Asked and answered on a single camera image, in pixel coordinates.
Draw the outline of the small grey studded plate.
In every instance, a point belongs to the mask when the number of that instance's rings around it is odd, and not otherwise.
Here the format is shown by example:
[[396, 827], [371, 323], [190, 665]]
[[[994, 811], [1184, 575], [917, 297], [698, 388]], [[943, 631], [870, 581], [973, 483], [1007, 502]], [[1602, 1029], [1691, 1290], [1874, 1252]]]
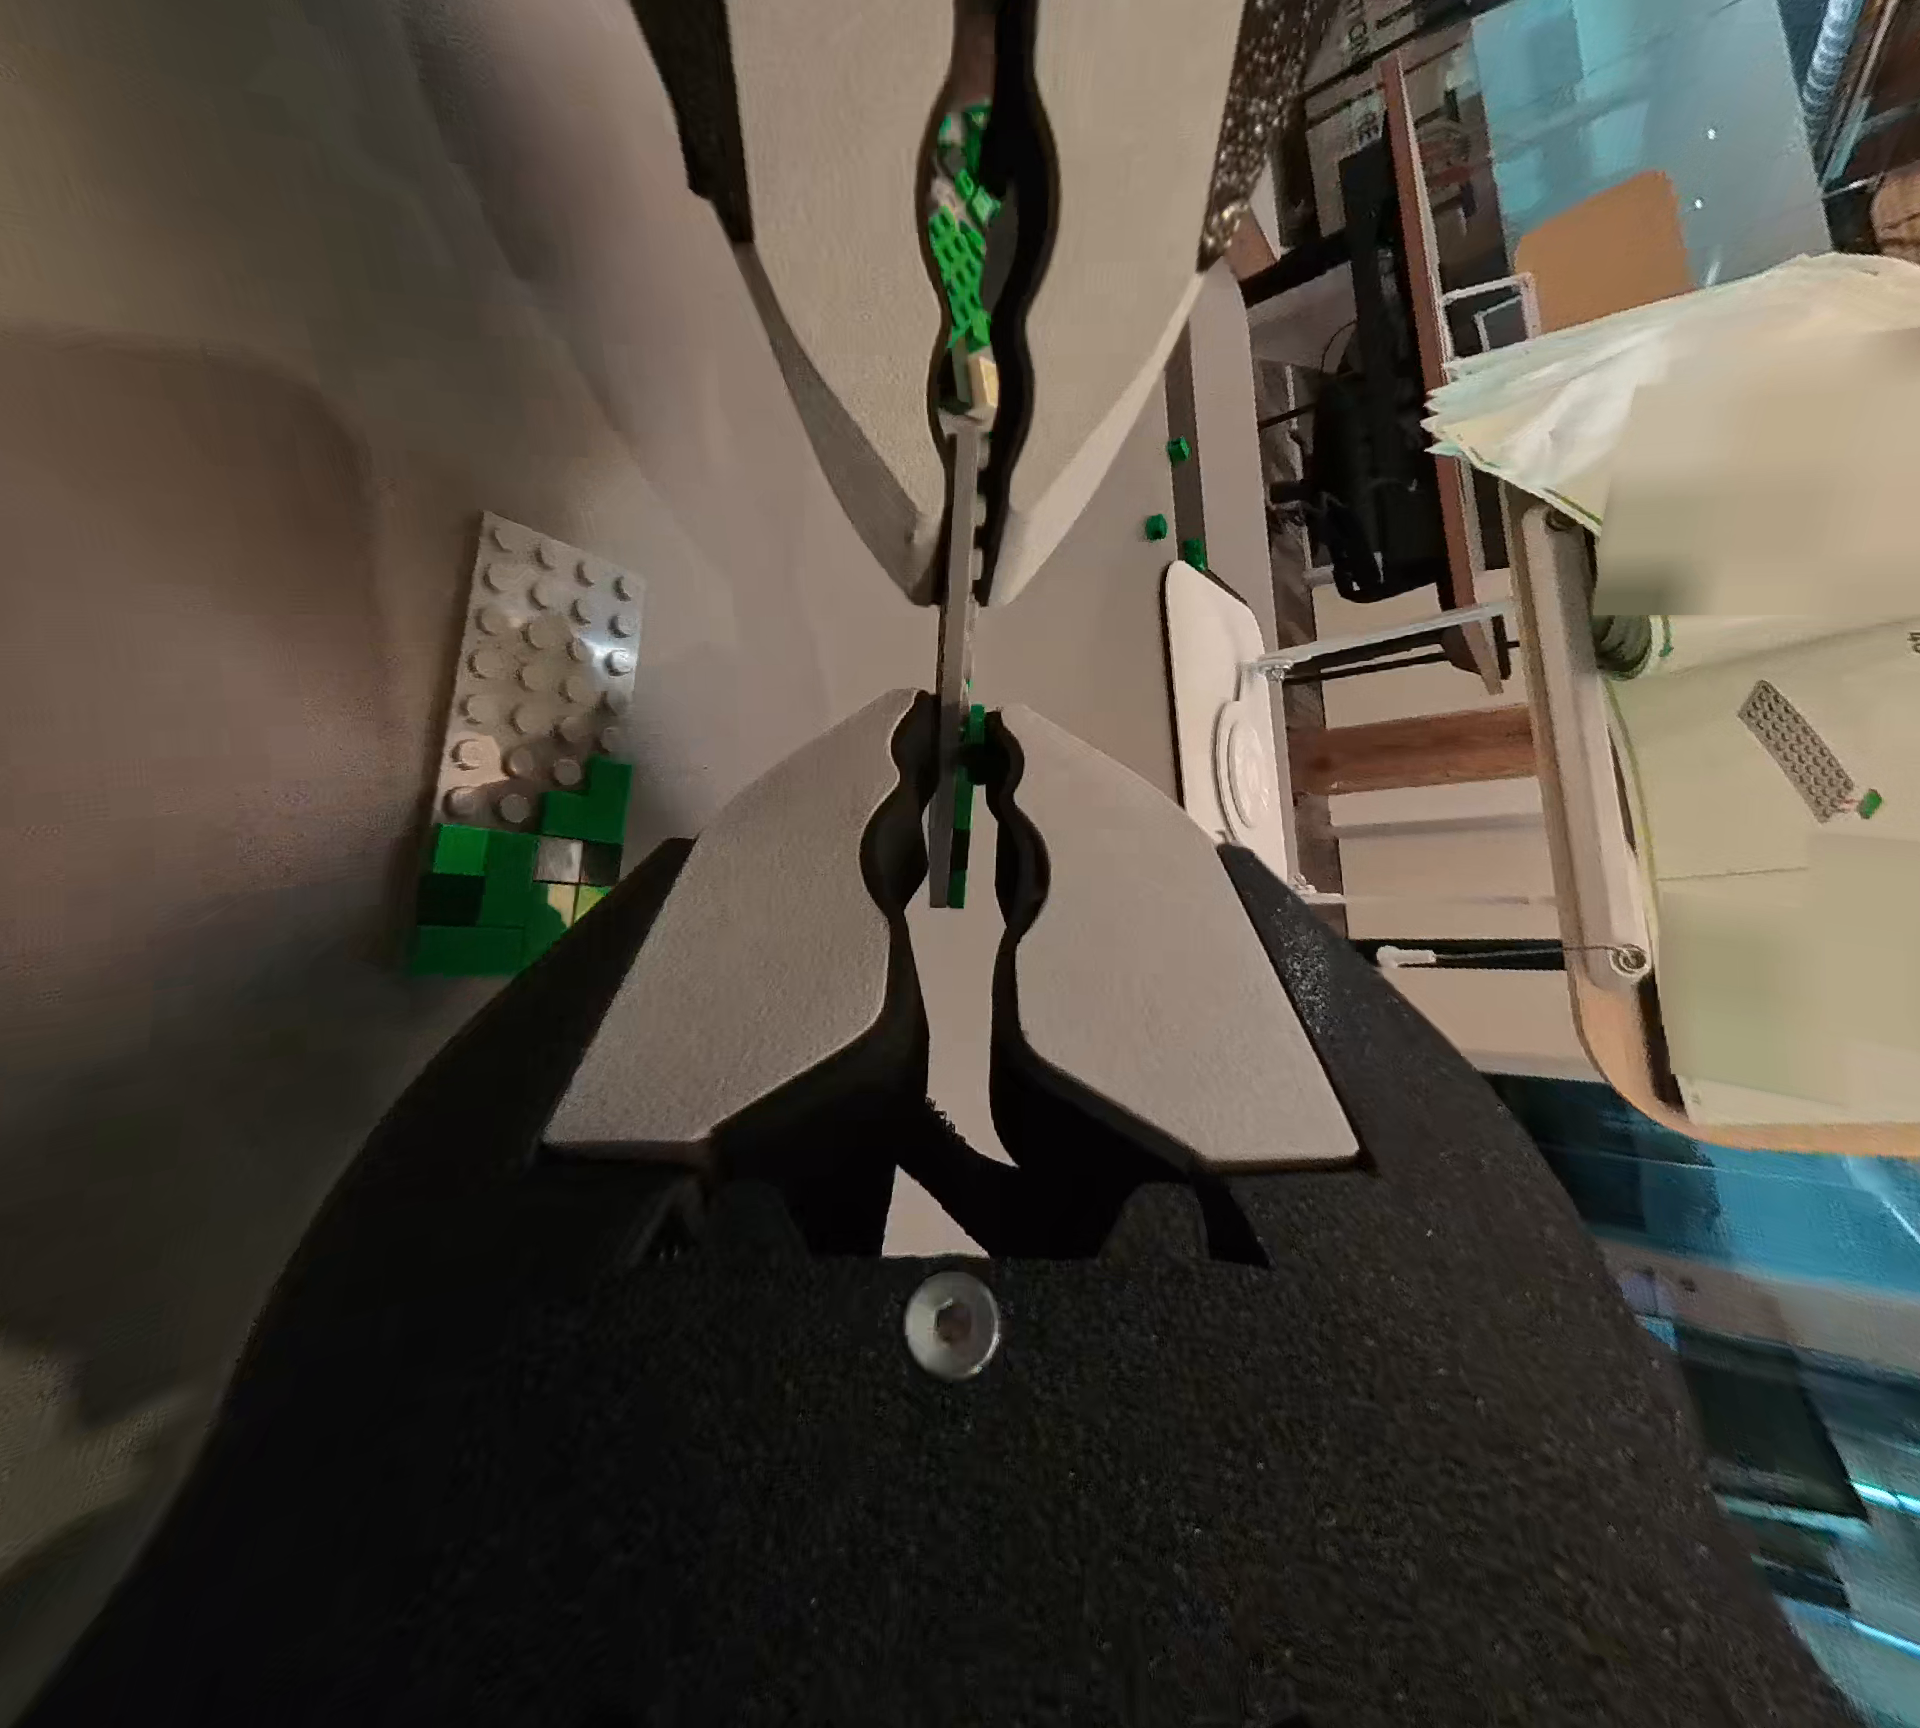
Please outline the small grey studded plate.
[[1857, 788], [1857, 779], [1772, 681], [1756, 681], [1746, 691], [1739, 729], [1784, 775], [1784, 782], [1800, 790], [1818, 821], [1834, 821], [1837, 812], [1863, 811], [1865, 790]]

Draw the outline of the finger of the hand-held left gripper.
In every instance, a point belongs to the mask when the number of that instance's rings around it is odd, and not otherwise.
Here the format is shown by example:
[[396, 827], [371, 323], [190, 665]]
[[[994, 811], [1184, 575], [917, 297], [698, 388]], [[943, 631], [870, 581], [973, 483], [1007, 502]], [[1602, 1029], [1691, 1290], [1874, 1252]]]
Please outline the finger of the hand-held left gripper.
[[724, 0], [752, 233], [738, 267], [813, 459], [910, 603], [934, 600], [943, 303], [922, 233], [952, 0]]
[[1022, 443], [1004, 449], [983, 603], [1068, 533], [1196, 303], [1246, 0], [1038, 0], [1045, 267], [1022, 306]]

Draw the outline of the white metal frame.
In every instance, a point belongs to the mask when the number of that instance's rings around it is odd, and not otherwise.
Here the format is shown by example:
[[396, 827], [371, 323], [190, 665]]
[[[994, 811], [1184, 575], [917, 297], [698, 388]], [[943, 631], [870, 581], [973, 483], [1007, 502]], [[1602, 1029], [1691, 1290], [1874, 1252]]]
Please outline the white metal frame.
[[1438, 341], [1446, 374], [1503, 347], [1523, 347], [1544, 334], [1539, 279], [1528, 269], [1445, 289], [1438, 293]]

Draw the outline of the grey studded plate green tiles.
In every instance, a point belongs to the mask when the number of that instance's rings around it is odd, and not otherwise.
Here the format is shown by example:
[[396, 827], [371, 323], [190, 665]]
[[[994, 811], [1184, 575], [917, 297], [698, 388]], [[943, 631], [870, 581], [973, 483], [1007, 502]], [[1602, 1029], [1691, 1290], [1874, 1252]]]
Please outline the grey studded plate green tiles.
[[429, 779], [404, 971], [536, 969], [626, 864], [644, 575], [480, 511]]
[[934, 790], [924, 807], [924, 898], [930, 909], [965, 903], [973, 861], [973, 639], [979, 612], [979, 584], [991, 570], [991, 415], [949, 415], [949, 533], [943, 533], [943, 587], [938, 587], [938, 647], [934, 647]]

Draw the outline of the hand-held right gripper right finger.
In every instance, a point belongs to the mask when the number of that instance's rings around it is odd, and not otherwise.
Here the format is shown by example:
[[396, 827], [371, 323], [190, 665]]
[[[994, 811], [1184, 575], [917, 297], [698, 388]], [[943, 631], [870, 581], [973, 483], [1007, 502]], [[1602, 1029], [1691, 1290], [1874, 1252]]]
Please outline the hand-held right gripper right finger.
[[1014, 1171], [994, 1252], [1098, 1257], [1178, 1186], [1212, 1257], [1259, 1257], [1233, 1186], [1341, 1175], [1363, 1137], [1217, 843], [1030, 704], [983, 714], [1004, 942], [991, 1116]]

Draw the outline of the large green studded plate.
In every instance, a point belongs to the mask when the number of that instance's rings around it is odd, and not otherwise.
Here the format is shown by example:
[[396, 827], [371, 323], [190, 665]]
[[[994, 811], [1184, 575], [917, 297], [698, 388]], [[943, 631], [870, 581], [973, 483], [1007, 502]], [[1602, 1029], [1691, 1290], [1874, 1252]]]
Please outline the large green studded plate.
[[934, 204], [924, 216], [924, 242], [949, 308], [949, 347], [991, 352], [991, 308], [979, 297], [991, 239], [973, 212]]

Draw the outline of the wooden-rimmed rounded table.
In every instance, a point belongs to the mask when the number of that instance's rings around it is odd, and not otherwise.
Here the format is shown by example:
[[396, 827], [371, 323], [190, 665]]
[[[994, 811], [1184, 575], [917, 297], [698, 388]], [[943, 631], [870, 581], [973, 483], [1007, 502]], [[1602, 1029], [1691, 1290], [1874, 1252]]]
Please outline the wooden-rimmed rounded table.
[[1686, 1113], [1659, 1017], [1650, 861], [1590, 654], [1590, 533], [1523, 491], [1503, 491], [1503, 529], [1564, 983], [1589, 1060], [1634, 1113], [1691, 1141], [1913, 1161], [1913, 1121]]

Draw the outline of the white rounded tray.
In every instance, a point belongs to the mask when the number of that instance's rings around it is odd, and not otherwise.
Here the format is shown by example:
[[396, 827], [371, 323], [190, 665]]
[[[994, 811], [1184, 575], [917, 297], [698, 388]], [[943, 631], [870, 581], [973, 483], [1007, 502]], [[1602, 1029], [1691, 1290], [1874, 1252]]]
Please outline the white rounded tray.
[[1168, 561], [1158, 618], [1184, 811], [1304, 890], [1284, 723], [1252, 605], [1208, 570]]

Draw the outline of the black office chair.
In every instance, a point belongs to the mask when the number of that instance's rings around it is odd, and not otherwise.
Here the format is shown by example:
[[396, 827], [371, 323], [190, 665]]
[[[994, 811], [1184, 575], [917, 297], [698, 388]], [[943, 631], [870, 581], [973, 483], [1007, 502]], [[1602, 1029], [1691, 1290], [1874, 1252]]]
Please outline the black office chair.
[[1317, 383], [1304, 518], [1350, 603], [1435, 587], [1450, 612], [1463, 600], [1438, 459], [1423, 443], [1422, 335], [1385, 137], [1341, 161], [1341, 251], [1355, 276], [1355, 335]]

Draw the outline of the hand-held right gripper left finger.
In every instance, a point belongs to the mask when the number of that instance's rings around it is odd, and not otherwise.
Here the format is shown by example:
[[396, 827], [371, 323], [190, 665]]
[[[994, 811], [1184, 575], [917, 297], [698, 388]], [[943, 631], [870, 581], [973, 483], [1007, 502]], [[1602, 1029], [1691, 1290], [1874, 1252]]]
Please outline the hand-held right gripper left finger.
[[878, 1257], [930, 1026], [904, 928], [924, 880], [930, 699], [892, 687], [734, 795], [629, 957], [543, 1148], [781, 1194]]

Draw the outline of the pale yellow plastic bag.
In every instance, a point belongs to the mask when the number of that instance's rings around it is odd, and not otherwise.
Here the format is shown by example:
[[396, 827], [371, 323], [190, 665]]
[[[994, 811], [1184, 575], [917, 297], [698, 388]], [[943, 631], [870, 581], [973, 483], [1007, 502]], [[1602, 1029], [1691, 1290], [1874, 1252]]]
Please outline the pale yellow plastic bag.
[[1818, 251], [1762, 276], [1627, 306], [1510, 347], [1463, 354], [1423, 396], [1423, 449], [1602, 529], [1634, 420], [1720, 392], [1802, 352], [1913, 329], [1906, 254]]

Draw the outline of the wooden table leg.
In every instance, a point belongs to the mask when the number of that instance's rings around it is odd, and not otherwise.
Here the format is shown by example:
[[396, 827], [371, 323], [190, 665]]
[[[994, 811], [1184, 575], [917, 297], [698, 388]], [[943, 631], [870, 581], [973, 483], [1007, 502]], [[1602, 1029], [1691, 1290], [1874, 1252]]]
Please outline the wooden table leg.
[[1528, 704], [1510, 702], [1445, 714], [1291, 729], [1284, 758], [1291, 788], [1328, 801], [1539, 775]]

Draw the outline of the brown wooden table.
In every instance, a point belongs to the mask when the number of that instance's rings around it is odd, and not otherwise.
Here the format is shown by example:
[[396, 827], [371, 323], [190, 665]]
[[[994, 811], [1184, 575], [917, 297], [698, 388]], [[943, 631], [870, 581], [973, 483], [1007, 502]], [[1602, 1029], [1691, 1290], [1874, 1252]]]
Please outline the brown wooden table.
[[[1401, 297], [1415, 347], [1422, 396], [1438, 392], [1450, 367], [1445, 276], [1430, 219], [1430, 182], [1422, 161], [1422, 134], [1410, 120], [1401, 50], [1380, 60], [1380, 125], [1394, 172], [1400, 248], [1401, 248]], [[1510, 663], [1503, 647], [1503, 600], [1483, 600], [1483, 518], [1475, 468], [1463, 459], [1435, 462], [1435, 501], [1445, 522], [1445, 581], [1435, 584], [1445, 605], [1445, 656], [1475, 676], [1483, 699], [1503, 699]]]

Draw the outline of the brown cardboard sheet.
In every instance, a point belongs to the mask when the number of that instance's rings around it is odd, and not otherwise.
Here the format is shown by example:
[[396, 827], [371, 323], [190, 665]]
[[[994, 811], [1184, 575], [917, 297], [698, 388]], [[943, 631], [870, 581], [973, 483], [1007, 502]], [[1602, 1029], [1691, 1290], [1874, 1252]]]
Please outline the brown cardboard sheet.
[[1517, 269], [1532, 279], [1544, 334], [1693, 293], [1679, 188], [1662, 172], [1638, 172], [1523, 228]]

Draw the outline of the pile of small green tiles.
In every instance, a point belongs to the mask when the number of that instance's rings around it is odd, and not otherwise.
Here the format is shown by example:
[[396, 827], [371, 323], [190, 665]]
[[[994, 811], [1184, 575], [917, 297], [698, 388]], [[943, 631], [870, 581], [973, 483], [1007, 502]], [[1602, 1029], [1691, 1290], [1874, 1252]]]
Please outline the pile of small green tiles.
[[1000, 198], [983, 182], [991, 104], [965, 104], [938, 115], [930, 143], [930, 204], [975, 223], [994, 223]]

